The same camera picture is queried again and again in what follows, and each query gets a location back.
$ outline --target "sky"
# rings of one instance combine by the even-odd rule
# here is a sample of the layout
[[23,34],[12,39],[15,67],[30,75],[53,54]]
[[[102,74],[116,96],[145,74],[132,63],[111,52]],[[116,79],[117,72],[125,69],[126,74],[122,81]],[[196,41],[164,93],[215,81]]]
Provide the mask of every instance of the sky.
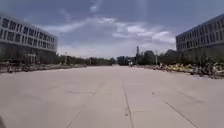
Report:
[[58,36],[58,53],[134,56],[224,13],[223,0],[0,0],[0,11]]

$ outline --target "paved ground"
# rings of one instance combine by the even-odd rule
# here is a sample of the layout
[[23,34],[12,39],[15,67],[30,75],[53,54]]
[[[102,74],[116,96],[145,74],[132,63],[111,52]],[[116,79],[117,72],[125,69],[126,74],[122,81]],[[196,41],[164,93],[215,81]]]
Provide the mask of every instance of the paved ground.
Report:
[[128,67],[0,75],[7,128],[223,128],[224,80]]

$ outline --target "facade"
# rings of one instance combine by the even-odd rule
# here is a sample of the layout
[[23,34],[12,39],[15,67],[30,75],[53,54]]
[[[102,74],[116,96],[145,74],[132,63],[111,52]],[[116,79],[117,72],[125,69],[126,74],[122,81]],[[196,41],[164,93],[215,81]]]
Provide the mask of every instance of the facade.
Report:
[[224,14],[176,36],[176,48],[191,61],[224,60]]
[[56,36],[0,13],[1,58],[52,63],[56,52]]

